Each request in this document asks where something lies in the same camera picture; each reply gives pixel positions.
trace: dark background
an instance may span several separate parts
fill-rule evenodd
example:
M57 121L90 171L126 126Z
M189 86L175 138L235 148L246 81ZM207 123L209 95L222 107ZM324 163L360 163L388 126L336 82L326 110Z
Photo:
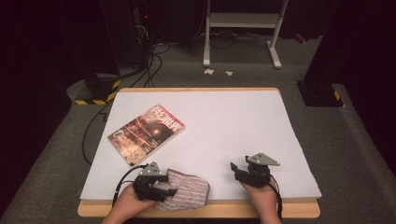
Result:
M82 79L78 70L81 64L73 60L68 47L73 29L65 28L78 28L78 21L71 18L83 13L81 7L92 12L100 8L97 1L78 2L84 4L81 7L73 5L77 2L4 0L0 4L1 214L68 112L72 102L66 95L67 87ZM224 11L247 5L230 0L225 7L222 1L213 2L214 9ZM330 17L337 9L337 20L329 29L332 32L325 35L319 47L335 45L348 55L333 55L329 59L338 65L333 81L346 86L367 131L395 172L396 74L390 60L396 58L395 16L390 1L342 2L337 9L335 0L290 1L280 36L292 38L300 34L309 39L325 35ZM261 3L251 1L252 5ZM268 10L277 7L270 4ZM100 28L103 26L100 16L95 14L92 26L106 31L105 27ZM347 37L351 38L347 45L336 44ZM317 60L323 60L323 55L316 55L313 62Z

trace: gray carpet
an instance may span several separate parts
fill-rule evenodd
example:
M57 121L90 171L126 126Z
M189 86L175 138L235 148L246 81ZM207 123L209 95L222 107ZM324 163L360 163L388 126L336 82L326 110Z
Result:
M228 43L213 41L218 47ZM379 155L342 85L334 85L346 107L306 107L296 86L312 60L319 39L301 45L279 39L276 49L283 68L275 70L264 42L234 43L212 48L213 75L204 74L203 48L182 45L155 49L163 64L152 79L154 87L276 87L280 89L290 122L322 190L321 214L315 219L284 223L396 223L396 179ZM159 67L154 58L151 74ZM226 71L233 72L227 76ZM138 76L122 80L128 87ZM136 87L142 87L142 78ZM71 100L82 81L68 89ZM42 154L8 207L6 223L99 223L101 218L79 217L79 194L90 166L82 157L82 136L101 105L74 105L49 140ZM85 141L91 161L105 127L96 118ZM259 223L256 219L193 219L192 223ZM139 219L132 223L186 223L184 219Z

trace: book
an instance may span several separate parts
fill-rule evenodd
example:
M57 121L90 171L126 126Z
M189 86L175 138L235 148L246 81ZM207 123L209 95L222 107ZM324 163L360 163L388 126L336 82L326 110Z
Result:
M139 164L154 150L185 129L184 123L162 105L131 120L107 138L132 166Z

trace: cloth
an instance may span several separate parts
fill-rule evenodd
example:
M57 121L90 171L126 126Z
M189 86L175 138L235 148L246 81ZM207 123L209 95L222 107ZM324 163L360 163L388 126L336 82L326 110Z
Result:
M175 211L195 209L207 204L210 186L204 179L195 175L185 175L172 169L168 169L167 175L169 182L159 182L155 188L177 189L177 192L175 196L167 197L163 203L157 203L157 209Z

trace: hand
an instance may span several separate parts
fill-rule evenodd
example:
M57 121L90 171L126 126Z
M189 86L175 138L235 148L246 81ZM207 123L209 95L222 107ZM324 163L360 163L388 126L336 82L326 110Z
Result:
M133 185L130 184L122 191L113 208L102 221L102 224L121 224L155 203L152 200L140 201L134 193Z
M276 182L271 177L270 184L275 187ZM241 182L241 185L250 196L250 200L256 207L260 216L261 224L278 224L282 223L276 212L276 193L270 186L266 185L262 188L251 187L250 185Z

